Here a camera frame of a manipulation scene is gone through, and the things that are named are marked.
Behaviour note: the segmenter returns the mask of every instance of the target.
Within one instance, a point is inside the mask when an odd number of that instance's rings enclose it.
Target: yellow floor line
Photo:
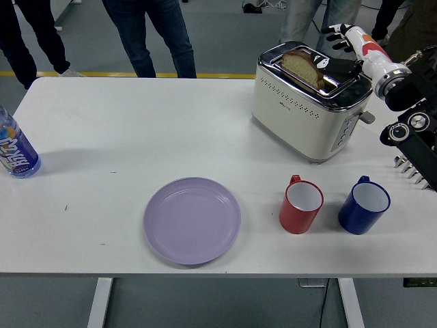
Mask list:
[[[81,72],[87,77],[136,77],[135,73],[129,72]],[[15,74],[11,71],[1,71],[0,77],[13,77]],[[57,77],[56,72],[38,72],[39,77]],[[176,73],[157,73],[157,77],[177,77]],[[254,79],[254,74],[214,74],[198,73],[200,79]]]

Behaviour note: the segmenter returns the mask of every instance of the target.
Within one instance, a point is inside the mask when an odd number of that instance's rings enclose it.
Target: bottle label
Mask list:
[[[4,126],[0,130],[0,160],[12,174],[20,174],[35,166],[38,154],[23,132]]]

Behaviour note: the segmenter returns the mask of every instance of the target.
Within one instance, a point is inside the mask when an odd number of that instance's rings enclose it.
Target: sneaker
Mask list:
[[[86,77],[85,75],[76,72],[75,70],[72,69],[67,69],[64,73],[62,74],[58,74],[59,77]]]
[[[385,35],[385,37],[381,40],[376,40],[376,42],[380,45],[380,46],[386,46],[389,44],[389,40],[390,40],[390,36],[387,34]]]

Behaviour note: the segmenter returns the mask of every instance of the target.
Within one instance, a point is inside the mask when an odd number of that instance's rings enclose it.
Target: bread slice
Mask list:
[[[281,66],[316,89],[323,89],[323,74],[313,63],[310,54],[299,50],[290,50],[282,55]]]

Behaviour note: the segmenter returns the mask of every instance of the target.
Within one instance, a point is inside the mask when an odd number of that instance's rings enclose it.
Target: water bottle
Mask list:
[[[16,120],[0,106],[0,161],[16,178],[34,175],[41,158],[18,127]]]

